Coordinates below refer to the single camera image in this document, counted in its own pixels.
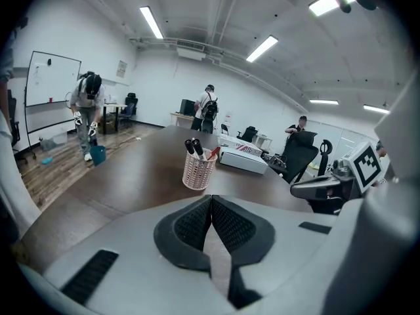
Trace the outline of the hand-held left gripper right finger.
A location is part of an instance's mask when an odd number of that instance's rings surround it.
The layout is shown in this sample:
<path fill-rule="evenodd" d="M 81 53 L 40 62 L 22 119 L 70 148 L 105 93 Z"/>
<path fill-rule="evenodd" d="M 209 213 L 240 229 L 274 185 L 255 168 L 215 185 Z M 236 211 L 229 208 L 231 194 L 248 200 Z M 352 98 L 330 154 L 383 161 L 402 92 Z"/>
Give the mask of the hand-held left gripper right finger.
<path fill-rule="evenodd" d="M 228 300 L 237 309 L 292 277 L 325 242 L 336 218 L 212 197 L 212 224 L 231 257 Z"/>

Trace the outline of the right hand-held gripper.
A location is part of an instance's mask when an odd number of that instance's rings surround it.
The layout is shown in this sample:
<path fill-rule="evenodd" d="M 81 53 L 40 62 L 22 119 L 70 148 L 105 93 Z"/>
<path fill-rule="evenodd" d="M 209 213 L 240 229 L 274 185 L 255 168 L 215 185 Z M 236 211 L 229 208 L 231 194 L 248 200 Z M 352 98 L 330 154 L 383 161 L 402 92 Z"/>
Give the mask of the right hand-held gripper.
<path fill-rule="evenodd" d="M 290 193 L 296 198 L 306 200 L 326 200 L 331 197 L 334 188 L 340 187 L 340 181 L 353 180 L 359 193 L 363 195 L 381 173 L 381 162 L 375 148 L 371 142 L 365 141 L 337 160 L 337 165 L 332 170 L 335 177 L 322 175 L 295 183 L 290 187 Z"/>

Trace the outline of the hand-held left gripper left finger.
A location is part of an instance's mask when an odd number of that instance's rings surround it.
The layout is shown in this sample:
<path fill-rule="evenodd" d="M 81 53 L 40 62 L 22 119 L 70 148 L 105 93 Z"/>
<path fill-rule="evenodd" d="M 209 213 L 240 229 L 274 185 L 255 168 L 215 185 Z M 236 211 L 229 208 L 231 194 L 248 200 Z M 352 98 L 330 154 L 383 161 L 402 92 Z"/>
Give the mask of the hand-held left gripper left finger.
<path fill-rule="evenodd" d="M 118 255 L 86 303 L 102 315 L 223 315 L 227 300 L 208 273 L 185 270 L 164 258 L 154 228 L 195 197 L 124 215 L 74 245 L 44 271 L 58 289 L 98 251 Z"/>

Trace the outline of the pink mesh pen cup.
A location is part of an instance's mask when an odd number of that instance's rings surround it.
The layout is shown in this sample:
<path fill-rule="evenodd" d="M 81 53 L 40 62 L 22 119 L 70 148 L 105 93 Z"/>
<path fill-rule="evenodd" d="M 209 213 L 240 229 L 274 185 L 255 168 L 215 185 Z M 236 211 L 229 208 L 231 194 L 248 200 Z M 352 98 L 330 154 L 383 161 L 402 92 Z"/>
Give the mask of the pink mesh pen cup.
<path fill-rule="evenodd" d="M 217 159 L 218 156 L 215 154 L 205 161 L 187 152 L 182 176 L 183 184 L 192 190 L 206 189 Z"/>

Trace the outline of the white pen with black cap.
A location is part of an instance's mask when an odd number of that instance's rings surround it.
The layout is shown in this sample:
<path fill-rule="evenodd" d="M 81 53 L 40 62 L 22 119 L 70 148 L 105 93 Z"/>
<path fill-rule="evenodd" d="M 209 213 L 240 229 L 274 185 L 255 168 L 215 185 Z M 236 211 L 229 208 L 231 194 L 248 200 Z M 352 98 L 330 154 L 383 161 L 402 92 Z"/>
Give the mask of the white pen with black cap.
<path fill-rule="evenodd" d="M 198 159 L 202 160 L 202 161 L 206 161 L 207 158 L 206 158 L 206 155 L 205 155 L 205 152 L 204 152 L 204 149 L 201 145 L 200 140 L 199 139 L 193 139 L 192 140 L 192 146 L 193 146 L 193 149 L 195 151 L 196 157 Z"/>

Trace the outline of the black office chair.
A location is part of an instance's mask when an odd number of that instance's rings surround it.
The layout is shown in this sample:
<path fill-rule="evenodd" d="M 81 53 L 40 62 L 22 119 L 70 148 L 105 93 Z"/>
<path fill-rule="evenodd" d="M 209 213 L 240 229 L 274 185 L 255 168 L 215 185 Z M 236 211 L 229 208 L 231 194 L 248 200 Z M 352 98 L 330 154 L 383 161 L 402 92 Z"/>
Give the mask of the black office chair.
<path fill-rule="evenodd" d="M 327 140 L 323 139 L 323 142 L 320 146 L 320 155 L 321 155 L 321 161 L 318 169 L 318 176 L 323 176 L 326 173 L 327 165 L 328 165 L 328 159 L 330 153 L 333 151 L 333 145 L 332 143 Z"/>
<path fill-rule="evenodd" d="M 287 183 L 290 184 L 297 175 L 305 171 L 308 164 L 318 155 L 319 149 L 314 145 L 314 138 L 317 135 L 317 133 L 310 131 L 290 134 L 283 151 L 287 170 L 283 179 Z"/>

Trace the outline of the teal waste bin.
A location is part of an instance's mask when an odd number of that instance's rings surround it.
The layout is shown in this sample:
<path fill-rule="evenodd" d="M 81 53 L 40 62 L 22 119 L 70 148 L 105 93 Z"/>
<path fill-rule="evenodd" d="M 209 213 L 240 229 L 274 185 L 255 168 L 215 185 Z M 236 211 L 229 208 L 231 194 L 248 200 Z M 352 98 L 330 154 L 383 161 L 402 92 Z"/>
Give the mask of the teal waste bin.
<path fill-rule="evenodd" d="M 95 167 L 106 160 L 106 147 L 102 145 L 91 147 L 91 157 Z"/>

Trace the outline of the clear plastic bin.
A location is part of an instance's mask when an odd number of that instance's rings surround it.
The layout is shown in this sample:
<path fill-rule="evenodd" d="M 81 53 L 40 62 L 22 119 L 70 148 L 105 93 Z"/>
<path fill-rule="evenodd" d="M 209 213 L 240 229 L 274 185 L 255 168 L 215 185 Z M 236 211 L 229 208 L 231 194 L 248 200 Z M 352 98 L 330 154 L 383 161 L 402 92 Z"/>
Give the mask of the clear plastic bin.
<path fill-rule="evenodd" d="M 65 147 L 68 142 L 68 134 L 66 131 L 55 135 L 45 135 L 39 137 L 39 143 L 42 151 L 50 152 L 55 149 Z"/>

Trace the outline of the black monitor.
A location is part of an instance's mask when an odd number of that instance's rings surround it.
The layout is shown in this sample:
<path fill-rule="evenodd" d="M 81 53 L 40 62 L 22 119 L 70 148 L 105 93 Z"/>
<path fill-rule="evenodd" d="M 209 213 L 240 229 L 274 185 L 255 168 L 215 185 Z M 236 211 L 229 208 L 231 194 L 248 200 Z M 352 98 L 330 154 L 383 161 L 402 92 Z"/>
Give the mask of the black monitor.
<path fill-rule="evenodd" d="M 192 100 L 182 99 L 179 113 L 185 116 L 195 116 L 194 104 L 195 102 Z"/>

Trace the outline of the whiteboard on stand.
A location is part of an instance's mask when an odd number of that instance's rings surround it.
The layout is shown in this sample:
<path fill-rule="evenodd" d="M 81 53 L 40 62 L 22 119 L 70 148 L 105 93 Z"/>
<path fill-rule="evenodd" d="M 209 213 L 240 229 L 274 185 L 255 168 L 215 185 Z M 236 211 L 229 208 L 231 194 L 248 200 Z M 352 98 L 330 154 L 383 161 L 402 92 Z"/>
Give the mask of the whiteboard on stand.
<path fill-rule="evenodd" d="M 74 129 L 69 101 L 80 67 L 80 60 L 32 52 L 24 89 L 29 150 L 42 140 Z"/>

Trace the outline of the ceiling air conditioner unit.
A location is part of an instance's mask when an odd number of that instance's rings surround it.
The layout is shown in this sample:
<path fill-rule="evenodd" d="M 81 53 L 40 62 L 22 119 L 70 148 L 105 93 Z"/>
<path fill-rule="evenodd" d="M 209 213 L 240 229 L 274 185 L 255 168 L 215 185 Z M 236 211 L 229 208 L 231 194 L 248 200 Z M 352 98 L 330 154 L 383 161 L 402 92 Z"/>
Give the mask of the ceiling air conditioner unit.
<path fill-rule="evenodd" d="M 206 58 L 206 54 L 204 52 L 186 49 L 183 47 L 177 47 L 177 53 L 180 57 L 188 58 L 191 60 L 202 61 L 204 58 Z"/>

